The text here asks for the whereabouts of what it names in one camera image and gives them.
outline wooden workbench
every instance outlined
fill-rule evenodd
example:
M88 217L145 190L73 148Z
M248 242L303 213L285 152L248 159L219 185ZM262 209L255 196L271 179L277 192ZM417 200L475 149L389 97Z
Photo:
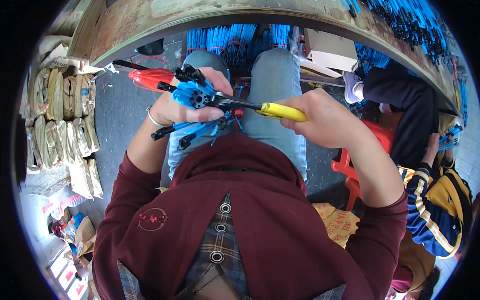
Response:
M384 53L428 82L441 96L440 107L460 115L448 69L440 65L437 71L421 47L412 52L395 38L385 20L359 4L362 10L352 18L339 0L117 0L108 8L97 5L89 12L96 25L88 32L94 36L91 51L83 57L90 65L103 67L180 31L234 23L290 24L344 36ZM100 12L99 18L93 12Z

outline silver bangle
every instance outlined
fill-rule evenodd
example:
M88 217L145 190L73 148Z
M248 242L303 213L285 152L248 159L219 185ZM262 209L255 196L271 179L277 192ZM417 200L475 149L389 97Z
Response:
M155 121L153 119L152 115L150 114L150 109L151 108L152 108L151 106L149 108L147 108L147 113L148 113L148 117L150 118L150 120L153 122L153 124L155 124L158 127L165 127L165 126L161 125L160 123L158 123L157 121Z

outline shoe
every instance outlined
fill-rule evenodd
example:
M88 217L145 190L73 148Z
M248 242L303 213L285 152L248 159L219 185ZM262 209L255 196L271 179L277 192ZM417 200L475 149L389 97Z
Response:
M388 103L380 103L380 111L387 115L392 114L392 110L390 109L390 104Z
M345 81L345 101L350 104L361 102L361 99L353 94L353 88L362 83L360 77L353 72L343 71L343 80Z

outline shirt button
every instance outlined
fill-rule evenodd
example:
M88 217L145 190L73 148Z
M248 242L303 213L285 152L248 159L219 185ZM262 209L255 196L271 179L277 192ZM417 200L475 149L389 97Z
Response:
M210 253L210 260L213 263L219 264L221 263L225 258L225 255L221 251L212 251Z
M215 225L215 230L217 232L225 232L227 231L227 226L225 226L225 224L223 223L218 223L217 225Z
M232 211L232 207L228 203L223 203L222 205L220 205L220 211L224 214L228 214Z

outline red plastic stool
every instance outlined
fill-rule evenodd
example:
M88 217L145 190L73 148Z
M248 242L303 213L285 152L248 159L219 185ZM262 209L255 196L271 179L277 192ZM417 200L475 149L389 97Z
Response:
M365 125L375 134L378 141L385 149L387 153L390 153L392 150L392 142L393 142L393 131L383 128L382 126L372 123L369 121L362 120ZM342 154L340 156L340 161L335 161L332 159L332 170L336 172L340 172L345 174L347 177L352 177L356 181L358 181L357 173L355 169L350 165L350 155L346 149L342 149Z
M373 134L375 134L385 151L390 153L392 150L394 132L370 121L362 120L362 122L367 125ZM350 165L350 155L346 149L342 149L339 162L332 159L332 170L347 176L345 179L345 186L350 190L350 196L348 197L347 208L345 210L351 211L355 204L355 199L357 197L360 198L361 193L357 173Z
M361 198L360 184L352 177L347 177L345 179L345 186L348 187L348 189L350 190L347 208L345 209L345 211L349 212L353 209L353 205L355 205L355 199L357 199L357 197Z

